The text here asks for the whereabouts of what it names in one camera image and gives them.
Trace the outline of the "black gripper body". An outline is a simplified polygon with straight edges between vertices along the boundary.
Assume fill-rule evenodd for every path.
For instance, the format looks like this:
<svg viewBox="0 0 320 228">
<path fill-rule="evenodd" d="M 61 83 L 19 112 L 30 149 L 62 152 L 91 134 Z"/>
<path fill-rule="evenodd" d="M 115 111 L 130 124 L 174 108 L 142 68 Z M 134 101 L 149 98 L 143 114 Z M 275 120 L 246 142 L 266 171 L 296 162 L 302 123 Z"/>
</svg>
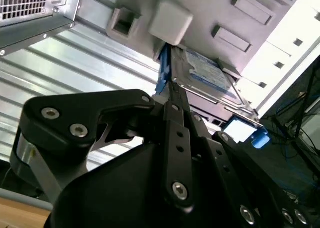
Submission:
<svg viewBox="0 0 320 228">
<path fill-rule="evenodd" d="M 239 227 L 207 166 L 192 159 L 194 208 L 178 211 L 161 187 L 163 152 L 137 147 L 77 178 L 60 194 L 46 227 Z"/>
</svg>

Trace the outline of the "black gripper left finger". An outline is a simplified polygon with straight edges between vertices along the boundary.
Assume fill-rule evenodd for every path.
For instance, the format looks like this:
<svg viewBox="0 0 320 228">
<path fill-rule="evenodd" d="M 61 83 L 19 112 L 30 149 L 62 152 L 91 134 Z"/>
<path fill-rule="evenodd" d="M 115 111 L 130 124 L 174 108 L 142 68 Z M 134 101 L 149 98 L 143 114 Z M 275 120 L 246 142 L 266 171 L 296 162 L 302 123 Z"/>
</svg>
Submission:
<svg viewBox="0 0 320 228">
<path fill-rule="evenodd" d="M 148 145 L 163 152 L 161 187 L 169 203 L 192 212 L 191 139 L 176 84 L 169 85 L 165 103 L 139 89 L 29 99 L 13 152 L 24 177 L 38 184 L 54 206 L 77 178 Z"/>
</svg>

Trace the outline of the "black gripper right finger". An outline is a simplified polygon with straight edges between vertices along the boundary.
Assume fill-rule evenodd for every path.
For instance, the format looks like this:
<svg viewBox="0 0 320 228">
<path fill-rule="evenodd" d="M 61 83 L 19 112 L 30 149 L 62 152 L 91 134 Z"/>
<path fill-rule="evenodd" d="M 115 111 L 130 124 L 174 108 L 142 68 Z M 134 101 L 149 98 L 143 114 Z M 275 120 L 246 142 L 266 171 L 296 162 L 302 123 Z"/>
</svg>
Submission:
<svg viewBox="0 0 320 228">
<path fill-rule="evenodd" d="M 215 227 L 312 227 L 310 216 L 224 132 L 214 135 L 180 98 L 190 130 L 191 152 L 202 159 L 201 194 L 213 199 Z"/>
</svg>

